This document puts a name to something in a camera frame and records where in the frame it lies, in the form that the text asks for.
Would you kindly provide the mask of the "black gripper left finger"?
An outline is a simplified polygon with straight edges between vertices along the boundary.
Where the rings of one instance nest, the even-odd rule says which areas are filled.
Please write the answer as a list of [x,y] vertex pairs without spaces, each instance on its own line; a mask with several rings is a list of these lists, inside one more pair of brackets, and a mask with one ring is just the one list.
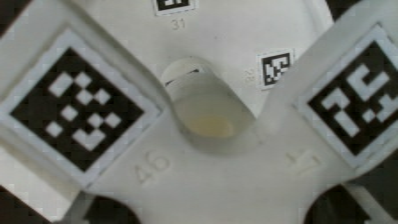
[[93,194],[80,194],[55,224],[141,224],[141,220],[119,201]]

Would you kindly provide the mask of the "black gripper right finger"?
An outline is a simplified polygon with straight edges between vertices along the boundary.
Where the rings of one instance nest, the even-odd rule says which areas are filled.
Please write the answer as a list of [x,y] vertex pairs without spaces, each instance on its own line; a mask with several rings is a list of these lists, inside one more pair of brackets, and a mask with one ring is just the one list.
[[311,205],[304,224],[398,224],[398,187],[338,185]]

